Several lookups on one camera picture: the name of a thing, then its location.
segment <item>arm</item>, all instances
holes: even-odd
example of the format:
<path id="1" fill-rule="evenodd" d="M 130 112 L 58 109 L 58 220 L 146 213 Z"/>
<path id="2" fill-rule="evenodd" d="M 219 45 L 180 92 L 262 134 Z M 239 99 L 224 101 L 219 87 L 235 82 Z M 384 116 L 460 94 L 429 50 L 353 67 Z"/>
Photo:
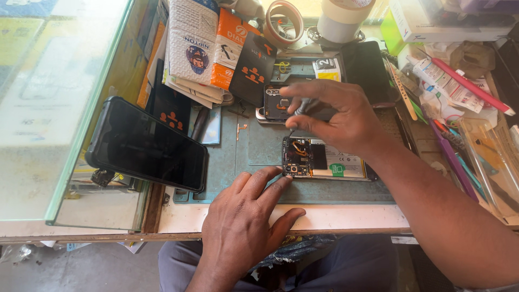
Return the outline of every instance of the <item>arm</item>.
<path id="1" fill-rule="evenodd" d="M 363 158 L 390 190 L 429 258 L 455 285 L 519 283 L 519 236 L 387 135 L 359 86 L 316 79 L 280 93 L 298 97 L 289 112 L 300 97 L 319 98 L 339 111 L 329 123 L 301 115 L 286 126 Z"/>
<path id="2" fill-rule="evenodd" d="M 247 271 L 275 251 L 295 221 L 306 214 L 290 209 L 272 227 L 268 219 L 291 176 L 268 181 L 281 167 L 269 166 L 251 175 L 242 172 L 209 207 L 202 225 L 203 251 L 186 291 L 231 291 Z"/>

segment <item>glue tube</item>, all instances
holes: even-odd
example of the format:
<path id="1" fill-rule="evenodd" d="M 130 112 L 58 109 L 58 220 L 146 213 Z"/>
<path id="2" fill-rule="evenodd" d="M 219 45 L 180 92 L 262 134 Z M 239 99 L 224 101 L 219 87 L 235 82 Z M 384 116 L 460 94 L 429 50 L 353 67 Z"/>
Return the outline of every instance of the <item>glue tube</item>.
<path id="1" fill-rule="evenodd" d="M 413 73 L 438 90 L 445 98 L 455 105 L 479 113 L 485 101 L 463 87 L 450 75 L 425 58 L 417 60 L 412 56 L 406 59 L 413 64 Z"/>

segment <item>phone battery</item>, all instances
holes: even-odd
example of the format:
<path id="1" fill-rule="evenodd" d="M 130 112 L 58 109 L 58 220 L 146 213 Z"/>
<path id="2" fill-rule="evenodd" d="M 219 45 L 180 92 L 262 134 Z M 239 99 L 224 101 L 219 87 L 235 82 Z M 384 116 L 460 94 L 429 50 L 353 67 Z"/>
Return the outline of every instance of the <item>phone battery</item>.
<path id="1" fill-rule="evenodd" d="M 314 176 L 333 178 L 360 178 L 365 179 L 366 169 L 360 157 L 343 153 L 335 147 L 326 145 L 323 140 L 310 139 L 310 144 L 323 144 L 326 152 L 326 169 L 313 169 Z"/>

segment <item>glass table top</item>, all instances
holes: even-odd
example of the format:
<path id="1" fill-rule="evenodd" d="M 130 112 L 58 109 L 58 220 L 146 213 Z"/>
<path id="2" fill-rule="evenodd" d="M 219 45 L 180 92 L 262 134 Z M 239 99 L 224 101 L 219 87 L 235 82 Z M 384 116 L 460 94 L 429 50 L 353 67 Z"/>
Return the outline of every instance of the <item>glass table top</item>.
<path id="1" fill-rule="evenodd" d="M 132 2 L 0 3 L 0 221 L 55 218 Z"/>

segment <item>hand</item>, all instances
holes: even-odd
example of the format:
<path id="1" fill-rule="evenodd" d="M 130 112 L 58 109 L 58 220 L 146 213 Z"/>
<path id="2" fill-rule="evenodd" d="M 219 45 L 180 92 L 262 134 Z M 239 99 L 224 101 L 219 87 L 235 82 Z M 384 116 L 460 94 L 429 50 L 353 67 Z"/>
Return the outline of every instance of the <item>hand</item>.
<path id="1" fill-rule="evenodd" d="M 366 157 L 389 138 L 359 85 L 314 79 L 283 87 L 279 93 L 293 97 L 289 113 L 299 107 L 301 98 L 318 98 L 338 110 L 328 123 L 298 115 L 291 116 L 286 127 L 310 132 L 341 152 Z"/>
<path id="2" fill-rule="evenodd" d="M 268 219 L 291 176 L 268 181 L 281 167 L 269 166 L 253 175 L 242 172 L 214 199 L 202 225 L 203 252 L 188 290 L 230 290 L 247 271 L 275 251 L 295 221 L 306 214 L 290 209 L 272 227 Z"/>

